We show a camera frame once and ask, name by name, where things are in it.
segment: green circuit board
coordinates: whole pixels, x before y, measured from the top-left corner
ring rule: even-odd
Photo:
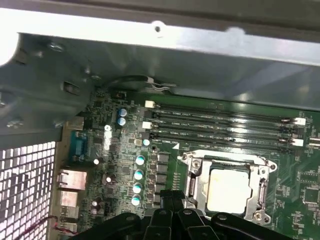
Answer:
[[[154,106],[145,107],[146,101]],[[121,109],[127,112],[125,124],[118,123]],[[123,212],[143,217],[145,209],[159,207],[161,189],[185,189],[187,166],[178,157],[206,149],[259,155],[276,163],[266,197],[271,223],[265,227],[294,239],[320,240],[320,112],[98,90],[80,116],[85,119],[84,130],[76,135],[85,136],[85,150],[70,161],[103,161],[88,170],[79,205],[79,231]],[[151,127],[143,127],[143,122]],[[111,127],[109,135],[106,126]],[[245,132],[235,132],[235,126]],[[143,165],[136,164],[138,156],[144,157]],[[141,180],[135,179],[137,170],[143,173]],[[114,180],[106,182],[107,176]],[[132,204],[135,183],[142,185],[137,206]],[[97,197],[102,199],[101,209],[93,214],[92,201]]]

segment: ventilation grille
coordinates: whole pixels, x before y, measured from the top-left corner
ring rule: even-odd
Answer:
[[[47,142],[0,150],[0,240],[14,240],[48,216],[55,146],[55,142]],[[21,240],[45,240],[47,224]]]

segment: cable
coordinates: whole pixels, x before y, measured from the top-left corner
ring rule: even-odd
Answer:
[[[163,86],[162,84],[156,83],[152,77],[144,76],[144,75],[121,76],[121,77],[113,79],[104,87],[106,87],[108,89],[108,88],[112,88],[113,86],[118,85],[118,84],[134,83],[134,82],[142,82],[142,83],[150,84],[152,89],[159,91],[159,92],[163,92],[163,91],[170,92],[170,87]]]
[[[54,215],[49,215],[47,217],[44,217],[43,219],[40,219],[38,222],[35,222],[34,224],[32,224],[30,227],[28,227],[25,231],[23,231],[19,236],[17,236],[14,240],[20,240],[24,235],[32,232],[33,230],[35,230],[38,226],[44,224],[47,220],[50,219],[55,219],[55,223],[53,224],[52,229],[58,230],[64,234],[69,233],[69,234],[73,234],[76,235],[78,234],[75,231],[71,231],[67,228],[64,227],[58,227],[58,217],[54,216]]]

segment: capacitor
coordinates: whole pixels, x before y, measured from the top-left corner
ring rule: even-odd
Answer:
[[[146,159],[145,159],[144,156],[139,155],[139,156],[136,157],[135,163],[136,163],[137,165],[141,166],[141,165],[145,164],[145,160],[146,160]]]
[[[144,172],[140,169],[136,170],[134,173],[135,180],[141,180],[144,177]]]
[[[145,146],[149,146],[150,145],[150,140],[149,139],[143,139],[142,143]]]
[[[107,183],[111,183],[111,181],[112,181],[110,176],[107,176],[105,180],[106,180]]]
[[[120,126],[124,126],[126,124],[126,120],[123,117],[119,117],[116,121]]]
[[[136,183],[133,185],[132,191],[133,191],[135,194],[141,193],[141,191],[142,191],[142,184],[139,183],[139,182],[136,182]]]
[[[116,180],[116,175],[107,174],[105,180],[106,180],[107,183],[114,182]]]
[[[127,110],[124,108],[121,108],[118,113],[120,117],[125,117],[128,114]]]
[[[141,197],[139,195],[134,195],[131,199],[131,203],[133,206],[138,206],[141,202]]]

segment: red wire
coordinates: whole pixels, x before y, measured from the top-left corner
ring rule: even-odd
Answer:
[[[55,223],[53,224],[53,227],[52,227],[53,229],[61,231],[64,234],[66,234],[66,233],[70,233],[70,234],[74,234],[74,235],[78,234],[77,232],[71,231],[71,230],[69,230],[67,228],[58,227],[58,217],[57,216],[53,216],[53,215],[49,215],[47,217],[44,217],[43,219],[40,219],[38,222],[35,222],[34,224],[32,224],[25,231],[23,231],[19,236],[17,236],[14,240],[20,240],[24,235],[30,233],[36,227],[42,225],[43,223],[45,223],[49,219],[55,219]]]

